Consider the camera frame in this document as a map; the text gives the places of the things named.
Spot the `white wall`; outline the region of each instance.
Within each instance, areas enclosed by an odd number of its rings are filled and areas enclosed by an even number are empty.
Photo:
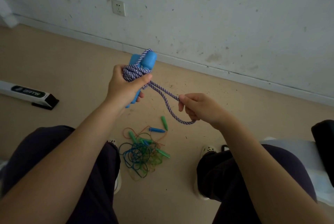
[[[334,104],[334,0],[121,1],[126,17],[110,0],[6,0],[23,23],[152,48],[172,64]]]

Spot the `wall socket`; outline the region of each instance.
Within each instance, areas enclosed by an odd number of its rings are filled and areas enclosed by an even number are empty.
[[[113,13],[116,15],[125,16],[125,6],[124,2],[118,0],[111,0],[111,6],[113,8]]]

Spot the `blue jump rope handle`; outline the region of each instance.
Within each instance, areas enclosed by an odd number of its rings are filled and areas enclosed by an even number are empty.
[[[131,56],[129,65],[133,65],[136,64],[136,62],[138,61],[140,55],[139,54],[133,54]],[[155,61],[157,60],[157,54],[155,52],[149,51],[147,52],[147,54],[145,55],[144,59],[140,62],[140,64],[138,65],[139,67],[142,67],[144,69],[149,69],[152,70],[155,64]],[[140,90],[137,91],[135,98],[132,100],[131,103],[135,103],[138,95],[140,93]]]

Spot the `dark pants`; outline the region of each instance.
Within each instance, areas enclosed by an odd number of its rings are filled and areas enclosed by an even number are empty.
[[[317,201],[311,179],[300,160],[285,149],[262,146]],[[197,183],[203,196],[221,202],[213,223],[261,223],[229,150],[208,152],[203,156],[197,166]]]
[[[29,134],[4,168],[2,194],[6,194],[73,131],[71,127],[60,125],[41,127]],[[120,162],[118,149],[112,143],[106,142],[67,223],[118,223],[113,210],[113,200]]]
[[[73,131],[68,126],[41,127],[28,135],[3,170],[2,194],[6,194]],[[314,188],[302,163],[284,149],[263,146],[316,201]],[[107,142],[67,223],[118,223],[113,199],[119,168],[118,150]],[[221,202],[214,223],[260,223],[230,151],[207,153],[198,164],[197,179],[203,195]]]

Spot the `baseboard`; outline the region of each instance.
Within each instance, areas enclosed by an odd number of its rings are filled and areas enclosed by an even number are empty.
[[[41,29],[44,31],[56,33],[59,35],[70,37],[70,38],[83,40],[86,42],[94,43],[94,44],[105,46],[105,47],[110,47],[112,49],[124,51],[124,52],[131,53],[131,54],[134,54],[134,53],[140,54],[144,51],[144,48],[140,48],[140,47],[124,44],[118,41],[106,39],[103,37],[97,37],[97,36],[94,36],[88,33],[83,33],[83,32],[71,30],[68,28],[56,26],[51,23],[46,23],[46,22],[42,22],[39,20],[31,19],[28,17],[24,17],[22,15],[15,14],[15,16],[16,16],[16,19],[19,21],[19,23],[22,23],[24,25],[28,25],[28,26],[31,26],[37,29]],[[301,90],[301,89],[296,89],[294,87],[284,86],[282,84],[268,82],[265,80],[249,77],[249,76],[238,74],[238,73],[233,73],[233,72],[222,70],[219,68],[209,67],[206,65],[175,58],[175,57],[161,54],[161,53],[157,53],[157,55],[158,55],[158,58],[157,58],[158,61],[161,61],[167,64],[194,70],[200,73],[228,79],[228,80],[239,82],[239,83],[244,83],[247,85],[278,92],[281,94],[294,96],[294,97],[302,98],[305,100],[334,106],[334,98],[332,97],[319,95],[319,94]]]

